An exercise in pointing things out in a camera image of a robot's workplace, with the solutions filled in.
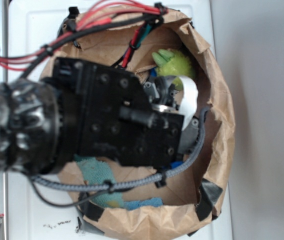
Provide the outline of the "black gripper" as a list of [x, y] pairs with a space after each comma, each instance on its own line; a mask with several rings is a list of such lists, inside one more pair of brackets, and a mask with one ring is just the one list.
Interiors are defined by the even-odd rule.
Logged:
[[59, 156], [106, 157], [124, 167], [172, 167], [197, 143], [198, 88], [180, 76], [151, 77], [59, 57], [53, 83], [62, 111]]

